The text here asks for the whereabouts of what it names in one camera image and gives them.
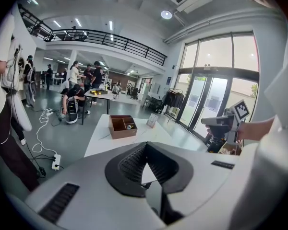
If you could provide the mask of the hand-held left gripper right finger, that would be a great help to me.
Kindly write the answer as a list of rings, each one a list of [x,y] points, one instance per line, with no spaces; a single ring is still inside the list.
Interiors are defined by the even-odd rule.
[[[186,217],[225,183],[239,157],[183,149],[160,142],[146,145],[147,162],[165,195],[163,205]]]

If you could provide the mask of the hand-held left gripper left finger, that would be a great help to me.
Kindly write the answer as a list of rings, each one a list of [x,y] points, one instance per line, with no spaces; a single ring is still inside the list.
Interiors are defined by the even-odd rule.
[[[67,186],[76,191],[68,204],[53,218],[56,227],[67,230],[160,230],[164,222],[151,209],[146,198],[120,194],[107,181],[106,164],[114,157],[136,148],[130,144],[82,158],[61,170],[35,189],[25,203],[36,213],[49,209],[49,203]]]

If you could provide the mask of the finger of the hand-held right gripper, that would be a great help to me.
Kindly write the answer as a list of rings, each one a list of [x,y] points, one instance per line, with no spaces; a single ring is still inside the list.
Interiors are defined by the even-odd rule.
[[[228,124],[228,116],[202,118],[201,123],[205,126],[223,126]]]

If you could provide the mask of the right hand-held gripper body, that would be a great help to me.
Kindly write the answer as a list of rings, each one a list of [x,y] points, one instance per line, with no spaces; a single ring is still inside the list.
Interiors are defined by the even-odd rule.
[[[222,116],[228,116],[228,124],[223,126],[209,126],[213,137],[223,138],[231,145],[237,144],[239,125],[250,115],[250,111],[242,99],[233,106],[226,108]]]

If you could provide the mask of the brown wooden compartment tray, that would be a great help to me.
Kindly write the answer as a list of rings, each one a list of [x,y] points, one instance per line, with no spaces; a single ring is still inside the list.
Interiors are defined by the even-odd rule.
[[[135,125],[134,129],[127,130],[127,125]],[[108,128],[112,139],[129,138],[136,136],[137,126],[130,115],[110,115]]]

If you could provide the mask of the person's right forearm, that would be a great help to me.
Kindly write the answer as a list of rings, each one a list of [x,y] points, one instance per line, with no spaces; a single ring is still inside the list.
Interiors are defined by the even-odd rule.
[[[241,122],[237,131],[237,140],[260,141],[269,132],[274,131],[278,125],[277,115],[260,122]]]

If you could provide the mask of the brown cardboard box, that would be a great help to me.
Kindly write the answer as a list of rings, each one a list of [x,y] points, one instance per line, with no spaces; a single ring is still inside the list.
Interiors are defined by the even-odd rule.
[[[242,143],[238,143],[236,145],[231,145],[227,142],[220,148],[219,154],[225,155],[236,155],[239,156],[242,152]]]

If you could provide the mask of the black yellow device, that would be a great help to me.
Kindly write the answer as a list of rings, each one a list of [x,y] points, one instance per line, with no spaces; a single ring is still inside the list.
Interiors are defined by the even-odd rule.
[[[225,143],[226,143],[226,140],[223,138],[212,137],[209,140],[209,146],[208,146],[207,152],[218,153]]]

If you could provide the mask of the black-framed glass doors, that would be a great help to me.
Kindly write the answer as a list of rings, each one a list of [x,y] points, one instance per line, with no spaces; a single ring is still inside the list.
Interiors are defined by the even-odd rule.
[[[253,32],[230,32],[185,45],[175,87],[185,99],[177,121],[208,140],[202,118],[221,116],[244,100],[253,113],[259,84],[259,56]]]

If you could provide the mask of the person's white shirt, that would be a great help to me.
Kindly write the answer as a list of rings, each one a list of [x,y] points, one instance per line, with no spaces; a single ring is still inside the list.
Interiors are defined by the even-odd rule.
[[[258,141],[229,230],[253,230],[273,212],[288,190],[288,35],[283,67],[265,90],[265,95],[279,125]]]

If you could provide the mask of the rack of dark clothes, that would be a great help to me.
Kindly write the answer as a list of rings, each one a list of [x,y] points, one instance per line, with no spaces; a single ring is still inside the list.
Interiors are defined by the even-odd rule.
[[[182,89],[169,88],[161,101],[162,113],[166,113],[165,111],[163,111],[165,106],[169,108],[173,107],[180,109],[182,107],[183,101],[184,101],[184,94]]]

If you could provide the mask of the small brown printed carton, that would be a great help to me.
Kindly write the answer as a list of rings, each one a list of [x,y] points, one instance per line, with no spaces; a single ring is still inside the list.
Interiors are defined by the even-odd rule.
[[[146,122],[146,125],[149,126],[150,128],[154,128],[157,120],[158,120],[158,116],[151,113],[147,122]]]

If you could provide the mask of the white table with black legs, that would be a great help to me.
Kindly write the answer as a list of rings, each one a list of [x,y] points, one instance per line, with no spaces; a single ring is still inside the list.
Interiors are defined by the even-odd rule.
[[[88,98],[96,98],[96,99],[104,99],[107,101],[107,115],[109,115],[109,110],[110,110],[110,101],[114,100],[114,95],[113,94],[105,94],[105,93],[102,93],[102,94],[93,94],[93,91],[96,91],[96,89],[91,89],[89,91],[87,91],[85,94],[84,94],[84,106],[83,106],[83,111],[82,111],[82,121],[81,121],[81,124],[83,125],[84,124],[84,114],[86,112],[86,100]]]

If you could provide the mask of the black metal railing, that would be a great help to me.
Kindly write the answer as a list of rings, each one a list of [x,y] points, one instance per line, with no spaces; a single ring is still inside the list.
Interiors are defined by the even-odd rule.
[[[79,28],[53,30],[22,4],[18,3],[17,6],[29,34],[44,42],[76,41],[109,46],[146,58],[161,66],[167,58],[165,54],[147,45],[117,34]]]

